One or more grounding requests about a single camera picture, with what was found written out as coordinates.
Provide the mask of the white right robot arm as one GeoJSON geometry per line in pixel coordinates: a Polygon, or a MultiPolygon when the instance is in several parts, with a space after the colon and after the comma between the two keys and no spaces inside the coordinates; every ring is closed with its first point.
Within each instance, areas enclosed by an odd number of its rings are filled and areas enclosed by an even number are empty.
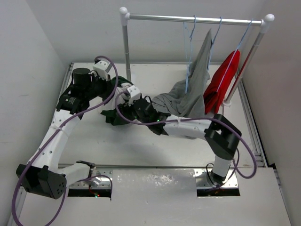
{"type": "Polygon", "coordinates": [[[217,113],[212,118],[205,117],[200,120],[181,118],[155,110],[151,102],[142,97],[131,105],[116,104],[116,110],[125,121],[144,125],[158,136],[205,140],[215,154],[213,168],[207,178],[215,186],[223,185],[242,133],[222,114],[217,113]]]}

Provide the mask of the green and white t shirt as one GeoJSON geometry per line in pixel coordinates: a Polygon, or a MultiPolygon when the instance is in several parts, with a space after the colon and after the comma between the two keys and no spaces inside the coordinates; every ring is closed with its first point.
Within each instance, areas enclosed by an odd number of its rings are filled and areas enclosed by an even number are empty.
{"type": "Polygon", "coordinates": [[[131,86],[133,86],[133,84],[130,81],[122,76],[118,77],[118,85],[113,98],[107,104],[105,104],[101,110],[99,110],[99,113],[105,117],[106,123],[109,123],[112,126],[129,124],[129,122],[122,119],[117,113],[115,99],[119,93],[127,91],[127,89],[131,86]]]}

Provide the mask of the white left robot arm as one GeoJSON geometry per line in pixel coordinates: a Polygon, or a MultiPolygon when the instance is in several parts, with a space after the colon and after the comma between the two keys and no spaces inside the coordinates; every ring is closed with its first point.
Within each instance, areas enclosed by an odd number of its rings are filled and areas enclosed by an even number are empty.
{"type": "Polygon", "coordinates": [[[16,174],[26,192],[52,199],[63,195],[69,185],[92,175],[95,164],[77,161],[59,169],[58,164],[64,147],[73,129],[82,116],[80,112],[89,108],[90,100],[107,98],[114,88],[110,78],[104,79],[99,72],[88,68],[76,68],[72,81],[62,93],[55,108],[52,123],[37,150],[27,164],[19,164],[16,174]]]}

